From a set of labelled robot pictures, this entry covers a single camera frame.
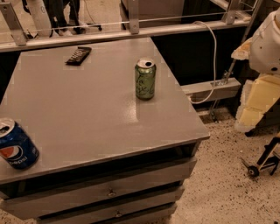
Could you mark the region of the white cylindrical robot base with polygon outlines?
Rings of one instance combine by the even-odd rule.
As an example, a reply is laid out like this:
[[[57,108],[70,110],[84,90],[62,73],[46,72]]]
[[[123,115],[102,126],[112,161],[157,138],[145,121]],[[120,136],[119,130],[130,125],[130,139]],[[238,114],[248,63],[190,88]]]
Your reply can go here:
[[[49,38],[52,35],[52,26],[44,1],[26,0],[26,2],[38,35],[42,38]]]

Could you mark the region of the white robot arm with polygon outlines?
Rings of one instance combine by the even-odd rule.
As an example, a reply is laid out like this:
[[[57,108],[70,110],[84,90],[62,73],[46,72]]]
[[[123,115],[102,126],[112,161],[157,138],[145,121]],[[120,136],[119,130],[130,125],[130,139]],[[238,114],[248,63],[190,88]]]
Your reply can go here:
[[[272,11],[253,34],[249,65],[260,74],[280,74],[280,8]]]

